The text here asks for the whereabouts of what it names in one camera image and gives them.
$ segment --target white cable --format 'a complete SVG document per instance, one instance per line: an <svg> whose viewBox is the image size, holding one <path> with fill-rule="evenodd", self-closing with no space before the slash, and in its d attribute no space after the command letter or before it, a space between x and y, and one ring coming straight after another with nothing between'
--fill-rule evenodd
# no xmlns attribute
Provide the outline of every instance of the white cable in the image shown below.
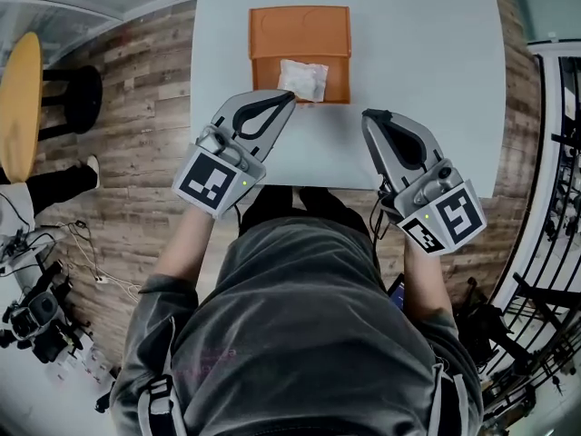
<svg viewBox="0 0 581 436"><path fill-rule="evenodd" d="M131 289L136 289L139 291L140 286L133 284L132 282L128 282L119 278L116 278L115 276L112 276L111 274L109 274L108 272L106 272L104 269L100 268L99 266L97 266L95 264L95 262L93 262L89 256L86 254L86 252L84 251L83 247L81 247L81 244L79 243L78 239L76 238L76 236L74 235L73 231L71 230L71 228L69 228L68 224L64 224L64 223L57 223L57 226L62 226L65 227L69 233L73 236L74 242L76 243L77 247L79 248L79 250L81 251L81 253L84 255L84 258L87 259L87 262L89 262L92 266L94 266L94 269L97 272L101 272L102 274L104 274L105 276L107 276L107 278L111 279L111 281L113 281L115 284L117 284L122 290L123 292L125 292L125 294L127 294L127 296L132 299L135 302L139 302L139 299L137 298L137 295L133 294L131 292Z"/></svg>

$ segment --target wooden floor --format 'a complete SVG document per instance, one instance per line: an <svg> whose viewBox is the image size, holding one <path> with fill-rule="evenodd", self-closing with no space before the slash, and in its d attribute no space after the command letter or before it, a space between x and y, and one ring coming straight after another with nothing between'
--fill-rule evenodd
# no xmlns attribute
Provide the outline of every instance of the wooden floor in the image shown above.
<svg viewBox="0 0 581 436"><path fill-rule="evenodd" d="M482 205L488 228L457 253L443 258L446 282L460 302L474 276L492 292L509 256L527 203L539 129L539 78L525 48L513 0L498 0L507 57L507 114L494 197ZM63 169L96 154L102 187L46 210L39 223L83 220L91 228L98 263L111 275L143 284L170 237L185 203L170 187L190 139L190 61L195 3L177 5L123 25L66 57L62 66L93 64L104 84L103 108L87 134L40 143L35 173ZM54 92L59 86L48 88ZM486 108L487 99L482 99ZM62 121L52 108L43 125ZM367 219L374 193L338 191ZM242 203L242 209L251 197ZM228 244L236 237L234 215L216 225L202 269L200 292L212 288ZM83 248L90 254L89 246ZM379 244L383 278L403 268L403 237L389 230ZM72 238L55 255L69 267L76 316L90 321L96 343L113 362L123 353L134 302L115 284L97 284Z"/></svg>

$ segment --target gray t-shirt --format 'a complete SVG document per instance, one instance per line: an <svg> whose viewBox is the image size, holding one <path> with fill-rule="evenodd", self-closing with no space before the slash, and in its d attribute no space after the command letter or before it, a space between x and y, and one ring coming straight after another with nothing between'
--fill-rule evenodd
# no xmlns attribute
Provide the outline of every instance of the gray t-shirt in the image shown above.
<svg viewBox="0 0 581 436"><path fill-rule="evenodd" d="M137 401L162 373L173 317L172 377L189 434L309 418L426 434L437 362L463 376L476 434L478 375L453 319L414 325L380 283L370 240L315 218L272 220L234 241L200 306L187 282L152 276L111 396L119 433L140 433Z"/></svg>

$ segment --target white sneaker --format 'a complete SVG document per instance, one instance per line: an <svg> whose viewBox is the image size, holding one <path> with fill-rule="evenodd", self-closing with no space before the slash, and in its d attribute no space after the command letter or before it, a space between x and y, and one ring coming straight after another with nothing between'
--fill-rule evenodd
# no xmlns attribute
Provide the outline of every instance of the white sneaker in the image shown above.
<svg viewBox="0 0 581 436"><path fill-rule="evenodd" d="M99 161L97 160L97 157L94 155L90 155L89 158L87 158L87 163L86 165L91 168L94 172L97 173L97 184L94 187L94 189L97 189L101 186L101 176L99 173Z"/></svg>

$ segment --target white table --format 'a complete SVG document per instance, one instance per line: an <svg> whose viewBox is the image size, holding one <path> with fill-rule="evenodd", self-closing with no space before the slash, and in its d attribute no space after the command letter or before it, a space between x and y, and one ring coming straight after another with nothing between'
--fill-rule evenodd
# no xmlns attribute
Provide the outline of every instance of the white table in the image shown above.
<svg viewBox="0 0 581 436"><path fill-rule="evenodd" d="M481 197L490 197L504 131L505 58L496 0L198 0L192 140L230 96L252 89L248 10L350 8L351 105L295 109L265 161L265 183L377 189L361 112L427 126Z"/></svg>

